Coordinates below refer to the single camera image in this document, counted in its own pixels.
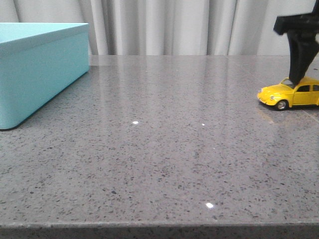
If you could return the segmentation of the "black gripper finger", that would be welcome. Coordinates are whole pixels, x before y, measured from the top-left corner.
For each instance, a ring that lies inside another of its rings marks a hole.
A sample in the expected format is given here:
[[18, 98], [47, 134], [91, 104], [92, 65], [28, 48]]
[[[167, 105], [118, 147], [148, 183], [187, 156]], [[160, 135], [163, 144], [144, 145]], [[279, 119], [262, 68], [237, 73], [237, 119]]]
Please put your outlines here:
[[278, 35], [286, 34], [290, 47], [289, 79], [298, 84], [319, 52], [316, 35], [319, 33], [319, 4], [312, 12], [278, 16], [274, 25]]

